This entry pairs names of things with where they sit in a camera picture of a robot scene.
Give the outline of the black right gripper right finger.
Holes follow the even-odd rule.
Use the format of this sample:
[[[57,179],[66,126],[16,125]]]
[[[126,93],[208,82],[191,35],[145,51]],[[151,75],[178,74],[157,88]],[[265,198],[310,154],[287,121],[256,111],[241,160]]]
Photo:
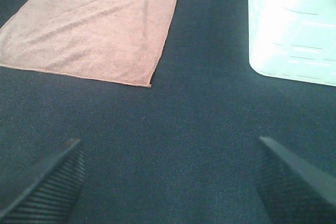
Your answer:
[[[272,223],[335,223],[335,177],[261,136],[255,184]]]

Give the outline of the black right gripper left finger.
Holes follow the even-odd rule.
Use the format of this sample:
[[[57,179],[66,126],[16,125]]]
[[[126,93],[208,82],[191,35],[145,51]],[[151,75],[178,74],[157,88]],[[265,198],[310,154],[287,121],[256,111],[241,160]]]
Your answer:
[[[69,139],[1,186],[1,223],[67,223],[85,180],[80,139]]]

